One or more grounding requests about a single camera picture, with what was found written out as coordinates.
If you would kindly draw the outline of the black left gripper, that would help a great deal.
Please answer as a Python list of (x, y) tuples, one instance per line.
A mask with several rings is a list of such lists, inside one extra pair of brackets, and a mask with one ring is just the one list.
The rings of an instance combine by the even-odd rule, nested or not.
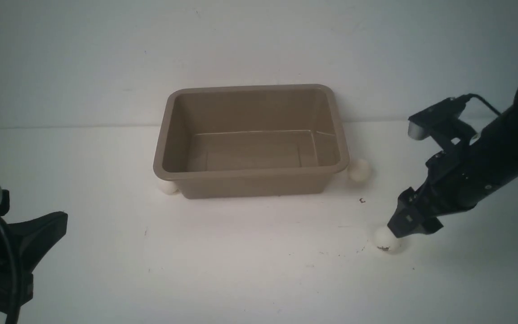
[[(9, 228), (19, 248), (23, 266), (21, 302), (23, 306), (33, 298), (32, 272), (43, 257), (64, 237), (67, 231), (68, 214), (56, 211), (37, 219), (10, 224)], [(3, 240), (0, 237), (0, 312), (9, 311), (12, 273)]]

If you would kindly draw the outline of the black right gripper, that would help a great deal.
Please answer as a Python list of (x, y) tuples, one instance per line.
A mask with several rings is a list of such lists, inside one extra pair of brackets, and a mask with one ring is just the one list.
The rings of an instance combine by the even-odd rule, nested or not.
[(439, 153), (426, 166), (425, 182), (418, 189), (406, 189), (397, 199), (387, 223), (396, 238), (434, 234), (443, 228), (440, 217), (470, 211), (500, 188), (500, 149), (496, 146)]

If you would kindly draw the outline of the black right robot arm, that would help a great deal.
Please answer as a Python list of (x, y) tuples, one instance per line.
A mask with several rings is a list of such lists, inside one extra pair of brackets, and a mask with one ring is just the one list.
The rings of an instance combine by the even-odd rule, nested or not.
[(477, 94), (447, 98), (409, 117), (408, 135), (432, 138), (441, 150), (427, 162), (427, 177), (418, 189), (397, 198), (387, 228), (396, 238), (434, 234), (440, 216), (470, 211), (480, 201), (518, 177), (518, 88), (512, 105), (481, 132), (459, 119)]

